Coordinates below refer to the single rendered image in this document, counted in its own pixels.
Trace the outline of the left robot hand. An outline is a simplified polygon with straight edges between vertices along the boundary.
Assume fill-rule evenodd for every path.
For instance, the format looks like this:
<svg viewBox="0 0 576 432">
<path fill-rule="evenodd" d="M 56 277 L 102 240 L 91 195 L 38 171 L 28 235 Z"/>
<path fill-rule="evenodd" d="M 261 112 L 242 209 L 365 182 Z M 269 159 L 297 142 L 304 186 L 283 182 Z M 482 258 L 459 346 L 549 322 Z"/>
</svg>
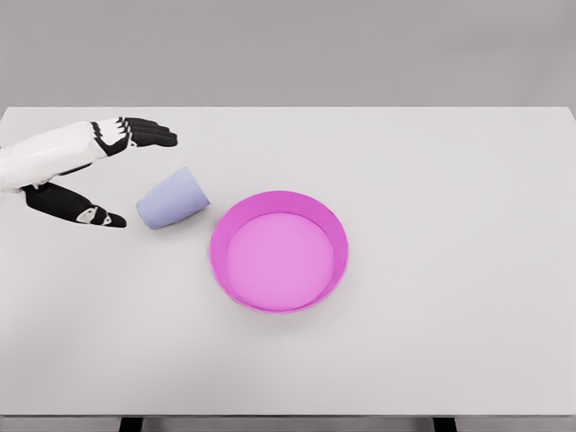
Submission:
<svg viewBox="0 0 576 432">
<path fill-rule="evenodd" d="M 0 192 L 22 192 L 29 208 L 63 221 L 122 229 L 127 226 L 122 216 L 51 180 L 128 149 L 177 143 L 168 127 L 147 119 L 74 122 L 0 148 Z"/>
</svg>

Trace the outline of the lavender plastic cup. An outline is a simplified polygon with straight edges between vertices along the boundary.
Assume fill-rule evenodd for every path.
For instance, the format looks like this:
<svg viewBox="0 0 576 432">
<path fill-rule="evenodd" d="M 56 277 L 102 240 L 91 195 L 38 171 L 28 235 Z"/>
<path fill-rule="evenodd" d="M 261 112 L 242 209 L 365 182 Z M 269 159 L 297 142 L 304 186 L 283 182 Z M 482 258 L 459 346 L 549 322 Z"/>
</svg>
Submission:
<svg viewBox="0 0 576 432">
<path fill-rule="evenodd" d="M 137 204 L 144 223 L 152 230 L 178 223 L 211 205 L 192 170 L 184 166 L 154 186 Z"/>
</svg>

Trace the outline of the pink round plate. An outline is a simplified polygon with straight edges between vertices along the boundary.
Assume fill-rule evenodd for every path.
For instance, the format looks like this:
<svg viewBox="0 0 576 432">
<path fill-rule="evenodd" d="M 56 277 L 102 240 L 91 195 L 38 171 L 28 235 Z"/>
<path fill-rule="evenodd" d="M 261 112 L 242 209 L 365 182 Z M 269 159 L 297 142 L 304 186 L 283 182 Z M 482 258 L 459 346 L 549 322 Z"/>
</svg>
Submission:
<svg viewBox="0 0 576 432">
<path fill-rule="evenodd" d="M 268 191 L 233 205 L 215 225 L 209 247 L 220 288 L 254 311 L 283 314 L 322 302 L 347 270 L 343 223 L 302 193 Z"/>
</svg>

